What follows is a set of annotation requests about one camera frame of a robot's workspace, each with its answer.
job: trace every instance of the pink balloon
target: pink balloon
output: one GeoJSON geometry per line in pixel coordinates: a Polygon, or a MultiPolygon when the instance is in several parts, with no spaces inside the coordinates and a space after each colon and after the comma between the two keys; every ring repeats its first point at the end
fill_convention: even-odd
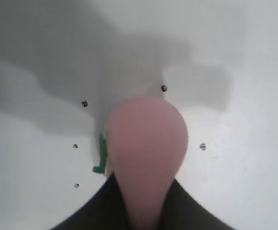
{"type": "Polygon", "coordinates": [[[187,150],[183,117],[163,99],[131,99],[110,115],[106,139],[133,229],[155,229],[187,150]]]}

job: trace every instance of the green tape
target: green tape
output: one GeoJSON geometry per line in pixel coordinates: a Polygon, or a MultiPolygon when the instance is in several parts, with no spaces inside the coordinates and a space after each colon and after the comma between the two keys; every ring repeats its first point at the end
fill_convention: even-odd
{"type": "Polygon", "coordinates": [[[99,148],[100,148],[100,165],[93,167],[93,172],[105,174],[106,161],[107,161],[107,148],[106,140],[103,133],[99,134],[99,148]]]}

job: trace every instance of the small black marking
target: small black marking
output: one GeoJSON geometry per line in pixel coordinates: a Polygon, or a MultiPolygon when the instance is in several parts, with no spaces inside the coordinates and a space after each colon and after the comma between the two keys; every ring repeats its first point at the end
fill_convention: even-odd
{"type": "Polygon", "coordinates": [[[82,101],[81,104],[82,104],[82,106],[85,107],[85,108],[88,106],[87,100],[82,101]]]}
{"type": "Polygon", "coordinates": [[[201,143],[200,144],[200,149],[205,151],[207,149],[206,143],[201,143]]]}
{"type": "Polygon", "coordinates": [[[168,90],[168,87],[166,85],[161,86],[161,91],[166,92],[168,90]]]}

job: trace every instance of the white surface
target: white surface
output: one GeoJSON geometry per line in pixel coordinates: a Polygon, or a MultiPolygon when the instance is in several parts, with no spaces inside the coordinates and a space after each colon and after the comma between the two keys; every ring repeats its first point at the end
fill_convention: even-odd
{"type": "Polygon", "coordinates": [[[237,229],[278,229],[278,1],[0,0],[0,230],[89,200],[100,124],[163,83],[189,126],[182,185],[237,229]]]}

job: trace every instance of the white wall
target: white wall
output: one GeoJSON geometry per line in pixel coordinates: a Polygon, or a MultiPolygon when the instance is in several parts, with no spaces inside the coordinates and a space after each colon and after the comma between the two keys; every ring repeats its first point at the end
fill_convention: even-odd
{"type": "Polygon", "coordinates": [[[278,0],[0,0],[0,230],[88,201],[108,112],[163,83],[189,126],[182,185],[237,229],[278,229],[278,0]]]}

